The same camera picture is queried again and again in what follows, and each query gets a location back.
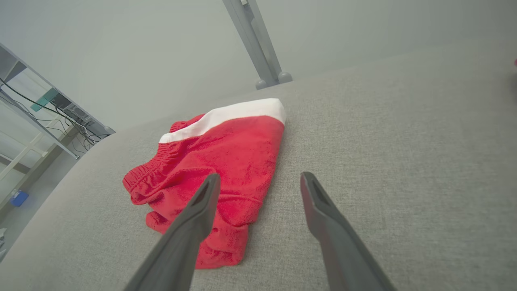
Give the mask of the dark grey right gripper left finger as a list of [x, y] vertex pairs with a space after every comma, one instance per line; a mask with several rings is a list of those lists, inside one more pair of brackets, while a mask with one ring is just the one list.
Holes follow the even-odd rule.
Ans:
[[212, 231], [220, 176], [207, 176], [183, 211], [149, 253], [126, 291], [188, 291], [201, 243]]

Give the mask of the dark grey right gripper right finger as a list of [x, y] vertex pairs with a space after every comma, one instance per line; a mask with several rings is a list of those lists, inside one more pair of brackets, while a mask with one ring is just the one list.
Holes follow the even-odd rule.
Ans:
[[313, 173], [300, 189], [308, 229], [318, 240], [331, 291], [395, 291], [368, 248]]

